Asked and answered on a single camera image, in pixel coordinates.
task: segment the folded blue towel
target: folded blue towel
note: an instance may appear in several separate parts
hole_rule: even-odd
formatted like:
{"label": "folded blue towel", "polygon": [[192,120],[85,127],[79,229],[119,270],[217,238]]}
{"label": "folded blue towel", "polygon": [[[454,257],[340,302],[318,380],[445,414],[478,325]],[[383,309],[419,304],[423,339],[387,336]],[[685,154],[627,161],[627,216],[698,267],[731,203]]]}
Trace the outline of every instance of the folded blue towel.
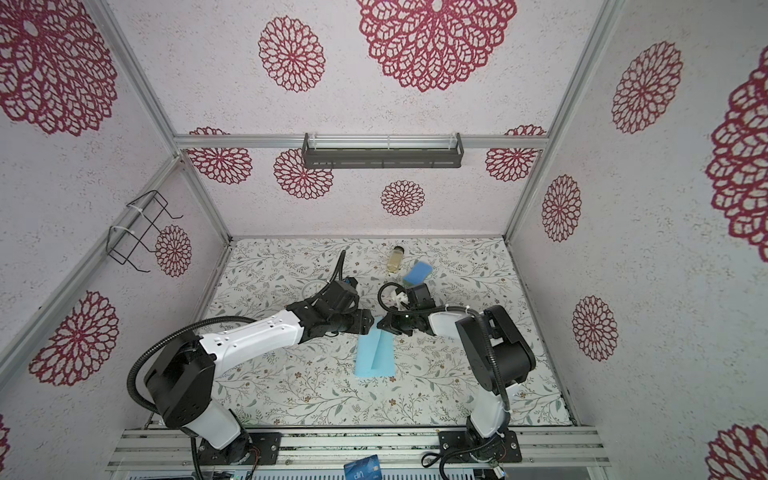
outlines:
{"label": "folded blue towel", "polygon": [[380,330],[377,317],[368,335],[357,336],[357,359],[355,376],[395,376],[395,336]]}

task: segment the red mandala design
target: red mandala design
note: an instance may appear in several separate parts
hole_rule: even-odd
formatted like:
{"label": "red mandala design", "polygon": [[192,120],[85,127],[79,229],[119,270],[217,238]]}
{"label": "red mandala design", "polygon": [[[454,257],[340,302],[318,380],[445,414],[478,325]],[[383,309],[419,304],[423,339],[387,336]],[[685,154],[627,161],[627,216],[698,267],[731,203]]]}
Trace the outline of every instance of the red mandala design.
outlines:
{"label": "red mandala design", "polygon": [[639,54],[616,86],[616,128],[633,134],[653,124],[672,101],[680,83],[683,62],[674,43],[656,43]]}
{"label": "red mandala design", "polygon": [[170,276],[181,276],[187,271],[192,260],[192,246],[187,232],[178,225],[168,225],[154,244],[157,265]]}
{"label": "red mandala design", "polygon": [[[191,135],[229,135],[218,128],[201,127]],[[250,175],[250,155],[245,148],[190,148],[187,150],[192,165],[222,184],[238,184]]]}
{"label": "red mandala design", "polygon": [[307,91],[326,70],[323,46],[310,27],[295,18],[275,18],[259,40],[259,56],[267,74],[288,91]]}
{"label": "red mandala design", "polygon": [[0,101],[47,134],[99,129],[118,94],[104,39],[78,0],[0,2]]}
{"label": "red mandala design", "polygon": [[614,313],[603,300],[581,299],[574,310],[573,329],[579,348],[589,358],[602,362],[614,354],[619,333]]}
{"label": "red mandala design", "polygon": [[765,480],[768,478],[768,431],[761,425],[720,430],[709,442],[710,480]]}
{"label": "red mandala design", "polygon": [[445,90],[488,63],[513,0],[357,0],[368,53],[403,87]]}
{"label": "red mandala design", "polygon": [[424,190],[408,180],[398,180],[384,187],[384,210],[398,217],[406,217],[419,211],[424,204]]}
{"label": "red mandala design", "polygon": [[10,431],[11,429],[6,428],[3,424],[2,415],[0,415],[0,472],[5,467],[5,454],[11,449],[11,446],[8,444],[8,432]]}
{"label": "red mandala design", "polygon": [[69,385],[98,372],[109,359],[118,337],[118,318],[109,299],[86,292],[29,364],[43,383]]}
{"label": "red mandala design", "polygon": [[[544,128],[535,125],[520,125],[505,135],[546,135]],[[492,148],[485,155],[485,169],[491,177],[505,182],[526,178],[536,160],[535,148]]]}
{"label": "red mandala design", "polygon": [[725,121],[712,133],[707,167],[712,206],[730,221],[728,233],[746,238],[768,262],[768,47],[749,80],[728,98]]}
{"label": "red mandala design", "polygon": [[561,242],[570,237],[581,216],[581,191],[576,181],[561,175],[549,185],[541,203],[541,222],[547,237]]}
{"label": "red mandala design", "polygon": [[333,171],[322,168],[306,168],[301,150],[284,151],[275,159],[277,183],[296,198],[322,197],[333,185]]}

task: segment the black joint motor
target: black joint motor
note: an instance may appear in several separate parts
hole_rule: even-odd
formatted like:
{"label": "black joint motor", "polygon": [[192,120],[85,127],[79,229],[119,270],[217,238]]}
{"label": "black joint motor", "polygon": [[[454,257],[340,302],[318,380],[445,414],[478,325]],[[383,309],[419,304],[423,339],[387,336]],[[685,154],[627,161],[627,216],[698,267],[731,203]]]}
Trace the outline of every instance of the black joint motor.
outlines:
{"label": "black joint motor", "polygon": [[356,287],[357,280],[348,276],[329,282],[315,296],[287,305],[286,310],[298,316],[304,327],[299,343],[329,333],[367,335],[373,315],[369,309],[358,308],[360,295]]}
{"label": "black joint motor", "polygon": [[406,310],[403,310],[402,313],[387,313],[379,322],[379,328],[386,332],[394,333],[395,335],[402,335],[405,333],[407,336],[412,336],[413,330],[419,330],[434,336],[435,333],[429,325],[428,314],[409,313],[411,310],[427,310],[435,308],[435,300],[429,293],[429,288],[426,283],[420,283],[419,285],[406,288],[398,287],[395,289],[397,295],[404,292],[408,297]]}

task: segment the floral tablecloth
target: floral tablecloth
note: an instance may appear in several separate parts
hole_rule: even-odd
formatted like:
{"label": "floral tablecloth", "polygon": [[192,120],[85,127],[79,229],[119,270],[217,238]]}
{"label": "floral tablecloth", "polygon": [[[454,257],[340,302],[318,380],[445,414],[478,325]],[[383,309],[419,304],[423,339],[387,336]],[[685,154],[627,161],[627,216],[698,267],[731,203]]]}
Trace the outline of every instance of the floral tablecloth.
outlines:
{"label": "floral tablecloth", "polygon": [[[390,274],[386,261],[395,245],[406,254],[401,270]],[[417,260],[434,266],[427,284],[435,298],[477,310],[506,308],[537,362],[519,396],[510,399],[511,423],[571,424],[501,239],[240,240],[208,316],[269,316],[302,298],[309,282],[327,280],[344,249],[344,275],[363,285],[361,307],[374,315],[383,314],[378,288],[401,280]],[[315,284],[306,293],[314,293]],[[357,338],[344,333],[277,349],[225,372],[214,381],[213,395],[248,426],[464,424],[480,387],[460,341],[418,332],[397,336],[396,374],[389,378],[355,377],[356,350]]]}

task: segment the black cable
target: black cable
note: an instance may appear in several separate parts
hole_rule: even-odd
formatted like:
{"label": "black cable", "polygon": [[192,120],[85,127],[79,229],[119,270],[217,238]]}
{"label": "black cable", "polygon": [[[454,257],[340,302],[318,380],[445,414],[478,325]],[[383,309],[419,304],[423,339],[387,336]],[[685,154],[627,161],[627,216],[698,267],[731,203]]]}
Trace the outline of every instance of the black cable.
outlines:
{"label": "black cable", "polygon": [[170,343],[171,340],[178,337],[182,333],[189,332],[190,330],[198,329],[202,326],[208,326],[208,325],[213,325],[214,323],[222,323],[222,322],[253,323],[255,321],[256,320],[252,318],[248,318],[247,316],[215,316],[214,318],[209,318],[209,319],[201,320],[199,322],[191,323],[190,325],[187,325],[185,327],[182,327],[176,330],[175,332],[171,333],[169,336],[166,336],[160,342],[155,343],[152,347],[150,347],[149,350],[144,352],[144,354],[142,354],[138,358],[138,360],[136,360],[136,363],[134,363],[134,365],[131,367],[131,370],[128,372],[128,378],[125,380],[125,386],[128,390],[128,395],[131,396],[134,402],[143,406],[150,412],[159,413],[157,411],[157,407],[155,406],[155,404],[145,399],[136,389],[136,377],[138,376],[139,370],[141,370],[141,367],[144,366],[144,364],[155,353],[159,352],[163,347],[165,347],[168,343]]}
{"label": "black cable", "polygon": [[[493,442],[496,442],[499,439],[501,439],[501,437],[499,437],[496,434],[493,434],[493,436],[490,439],[488,439],[488,441],[486,443],[483,443],[482,445],[477,445],[476,447],[471,447],[469,449],[450,449],[450,450],[446,450],[444,454],[434,453],[434,452],[427,452],[424,455],[422,455],[422,467],[429,468],[429,467],[433,466],[435,463],[437,463],[437,461],[439,460],[440,461],[440,465],[438,466],[438,469],[440,471],[440,476],[442,477],[443,480],[451,480],[445,474],[445,463],[449,459],[451,459],[453,457],[458,457],[460,455],[464,455],[464,454],[467,454],[467,453],[477,452],[478,450],[485,449],[485,448],[491,446],[491,444]],[[427,458],[427,457],[435,457],[435,458],[433,460],[431,460],[429,463],[425,464],[424,463],[424,459]]]}
{"label": "black cable", "polygon": [[194,474],[197,475],[197,480],[204,480],[203,471],[200,470],[200,457],[197,456],[197,442],[195,442],[194,437],[190,437],[190,442],[192,444],[192,465],[194,466]]}
{"label": "black cable", "polygon": [[344,258],[346,257],[346,250],[342,250],[341,253],[339,253],[339,259],[336,261],[336,267],[333,269],[333,275],[331,275],[331,280],[328,280],[328,283],[333,282],[336,277],[339,277],[339,280],[344,279]]}
{"label": "black cable", "polygon": [[506,425],[509,422],[508,417],[510,416],[509,412],[511,411],[511,408],[509,405],[509,396],[507,395],[507,389],[504,387],[504,383],[502,382],[502,373],[498,369],[498,363],[496,362],[496,352],[493,351],[493,345],[491,345],[491,335],[490,335],[490,332],[488,331],[488,326],[485,325],[485,322],[480,317],[480,313],[477,310],[473,310],[467,306],[458,306],[458,305],[457,306],[443,305],[443,306],[437,306],[431,309],[408,310],[403,312],[384,304],[382,293],[384,293],[384,289],[388,286],[394,286],[403,290],[405,289],[404,286],[395,282],[384,283],[381,286],[381,288],[379,288],[379,293],[376,295],[376,299],[379,301],[379,305],[387,312],[396,313],[398,315],[403,315],[404,313],[421,315],[421,314],[436,313],[436,312],[465,312],[468,315],[472,315],[472,317],[475,318],[475,321],[480,325],[480,331],[482,333],[484,344],[485,344],[485,354],[488,357],[488,363],[491,364],[491,371],[493,372],[493,379],[494,379],[494,382],[496,383],[496,389],[498,390],[498,394],[502,398],[502,403],[504,405],[504,410],[505,410],[505,425]]}

